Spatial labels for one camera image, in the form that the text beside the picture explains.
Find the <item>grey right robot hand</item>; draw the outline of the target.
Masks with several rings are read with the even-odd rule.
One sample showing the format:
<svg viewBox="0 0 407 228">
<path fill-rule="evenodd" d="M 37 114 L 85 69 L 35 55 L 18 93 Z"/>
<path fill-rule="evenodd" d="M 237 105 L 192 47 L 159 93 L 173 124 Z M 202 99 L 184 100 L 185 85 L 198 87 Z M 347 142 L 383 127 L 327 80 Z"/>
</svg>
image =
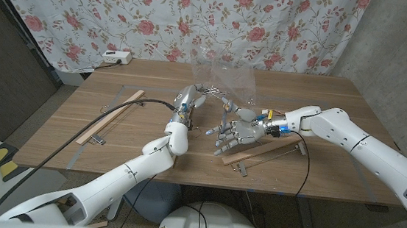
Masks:
<svg viewBox="0 0 407 228">
<path fill-rule="evenodd" d="M 214 155 L 218 156 L 237 145 L 246 145 L 255 143 L 266 135 L 263 124 L 256 121 L 256 113 L 251 109 L 242 109 L 231 104 L 223 106 L 224 111 L 234 113 L 238 116 L 235 121 L 222 121 L 222 123 L 212 129 L 209 129 L 205 134 L 207 136 L 217 134 L 215 146 L 218 148 Z"/>
</svg>

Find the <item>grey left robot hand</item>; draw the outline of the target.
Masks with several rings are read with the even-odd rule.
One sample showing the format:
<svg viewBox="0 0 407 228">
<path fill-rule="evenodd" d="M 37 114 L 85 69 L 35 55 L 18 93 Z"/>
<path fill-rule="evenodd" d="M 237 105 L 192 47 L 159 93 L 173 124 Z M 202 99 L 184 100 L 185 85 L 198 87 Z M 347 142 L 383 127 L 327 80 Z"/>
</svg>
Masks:
<svg viewBox="0 0 407 228">
<path fill-rule="evenodd" d="M 201 83 L 184 87 L 174 99 L 174 108 L 176 111 L 189 113 L 192 109 L 201 107 L 208 94 L 215 91 Z"/>
</svg>

